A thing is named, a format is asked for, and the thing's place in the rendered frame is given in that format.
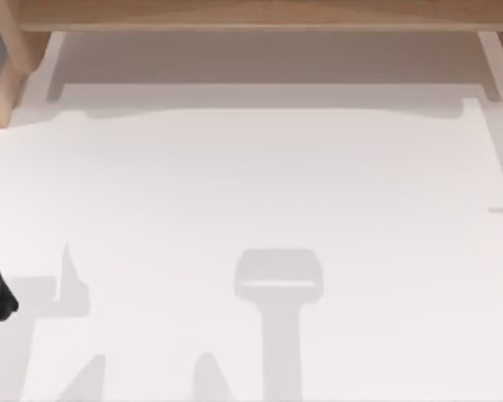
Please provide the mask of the wooden cupboard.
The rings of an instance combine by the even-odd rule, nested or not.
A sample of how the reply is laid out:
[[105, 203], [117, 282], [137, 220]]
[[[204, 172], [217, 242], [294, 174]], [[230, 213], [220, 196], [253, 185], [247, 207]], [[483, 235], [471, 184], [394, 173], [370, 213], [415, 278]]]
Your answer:
[[62, 34], [53, 82], [336, 83], [399, 55], [503, 49], [503, 0], [19, 0], [25, 36]]

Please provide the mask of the pale wooden pulled-out drawer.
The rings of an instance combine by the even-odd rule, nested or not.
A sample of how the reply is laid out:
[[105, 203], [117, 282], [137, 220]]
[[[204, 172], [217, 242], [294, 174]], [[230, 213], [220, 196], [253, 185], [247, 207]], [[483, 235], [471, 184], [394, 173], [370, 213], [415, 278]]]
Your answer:
[[29, 32], [23, 12], [33, 0], [0, 0], [0, 128], [8, 125], [23, 81], [40, 65], [50, 34]]

